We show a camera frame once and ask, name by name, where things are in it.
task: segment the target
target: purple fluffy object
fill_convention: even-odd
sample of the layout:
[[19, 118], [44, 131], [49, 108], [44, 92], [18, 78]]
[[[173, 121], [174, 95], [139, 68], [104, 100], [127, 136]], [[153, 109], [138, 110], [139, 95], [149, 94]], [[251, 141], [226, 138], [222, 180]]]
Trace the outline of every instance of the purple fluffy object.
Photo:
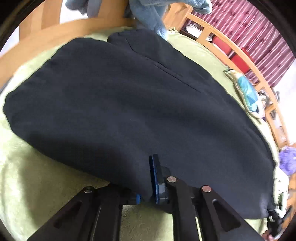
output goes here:
[[279, 153], [280, 169], [288, 176], [296, 172], [296, 148], [287, 147]]

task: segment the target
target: gray plush toy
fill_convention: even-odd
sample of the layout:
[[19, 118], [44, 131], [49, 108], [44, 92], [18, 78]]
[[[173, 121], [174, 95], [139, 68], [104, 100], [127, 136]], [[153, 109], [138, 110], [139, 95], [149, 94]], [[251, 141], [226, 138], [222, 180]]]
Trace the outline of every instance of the gray plush toy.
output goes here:
[[[167, 31], [162, 22], [162, 16], [167, 6], [175, 2], [184, 2], [191, 5], [194, 10], [201, 14], [212, 12], [210, 0], [129, 0], [130, 10], [141, 24], [138, 28], [148, 28], [155, 33], [167, 38]], [[67, 0], [66, 7], [71, 10], [79, 10], [82, 14], [87, 14], [89, 18], [96, 17], [99, 13], [102, 0]]]

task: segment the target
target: floral curtain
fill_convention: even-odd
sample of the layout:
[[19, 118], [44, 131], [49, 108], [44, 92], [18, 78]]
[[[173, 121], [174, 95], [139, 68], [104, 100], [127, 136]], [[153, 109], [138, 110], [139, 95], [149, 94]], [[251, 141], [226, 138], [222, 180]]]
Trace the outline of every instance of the floral curtain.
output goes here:
[[[273, 24], [247, 0], [212, 0], [213, 12], [197, 15], [240, 48], [245, 48], [270, 86], [275, 86], [295, 60], [287, 43]], [[188, 20], [185, 26], [192, 23]], [[253, 82], [252, 71], [246, 76]]]

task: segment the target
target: mattress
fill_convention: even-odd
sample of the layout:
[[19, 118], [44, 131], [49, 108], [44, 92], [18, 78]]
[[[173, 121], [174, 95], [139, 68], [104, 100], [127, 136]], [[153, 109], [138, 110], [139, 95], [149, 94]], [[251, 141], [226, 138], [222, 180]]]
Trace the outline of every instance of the mattress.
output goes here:
[[[124, 29], [111, 29], [87, 37], [106, 41], [111, 33]], [[225, 65], [211, 52], [174, 30], [169, 31], [168, 41], [174, 48], [209, 71], [227, 93], [244, 108], [233, 83], [223, 73]], [[7, 93], [40, 68], [59, 47], [41, 53], [18, 69], [0, 96], [2, 106]], [[262, 120], [256, 120], [251, 116], [249, 118], [265, 137], [278, 164], [277, 147], [268, 125]], [[83, 187], [92, 185], [98, 188], [108, 184], [104, 180], [53, 161], [34, 150], [12, 133], [2, 111], [0, 123], [0, 217], [17, 241], [28, 239]], [[277, 202], [279, 193], [287, 192], [288, 178], [278, 167], [274, 176], [274, 197]], [[248, 222], [257, 232], [263, 232], [265, 229], [263, 220]], [[124, 207], [121, 240], [172, 240], [172, 230], [170, 214], [149, 204]]]

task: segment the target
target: wooden bed frame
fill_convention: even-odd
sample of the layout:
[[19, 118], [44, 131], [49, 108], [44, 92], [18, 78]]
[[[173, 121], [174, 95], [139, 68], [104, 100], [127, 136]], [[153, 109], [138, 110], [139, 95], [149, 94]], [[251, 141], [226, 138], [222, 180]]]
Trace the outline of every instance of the wooden bed frame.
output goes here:
[[[44, 1], [20, 24], [19, 44], [0, 57], [0, 89], [21, 65], [45, 50], [98, 30], [120, 26], [133, 26], [133, 20], [122, 17], [127, 2], [128, 0], [103, 0], [97, 18], [75, 20], [60, 25], [59, 19], [62, 0]], [[191, 14], [191, 12], [192, 7], [184, 3], [171, 4], [163, 18], [164, 23], [166, 26], [175, 27], [178, 31], [180, 31], [187, 19], [191, 19], [200, 24], [204, 27], [204, 30], [196, 41], [209, 49], [209, 51], [216, 55], [224, 64], [232, 69], [240, 71], [225, 54], [214, 47], [212, 43], [206, 41], [206, 38], [210, 33], [213, 33], [230, 46], [258, 77], [259, 82], [255, 86], [255, 89], [259, 91], [264, 88], [273, 102], [273, 104], [266, 109], [265, 113], [275, 143], [278, 148], [289, 145], [286, 126], [278, 102], [258, 68], [234, 42], [204, 20]], [[270, 115], [273, 110], [276, 110], [280, 119], [280, 128], [276, 127]]]

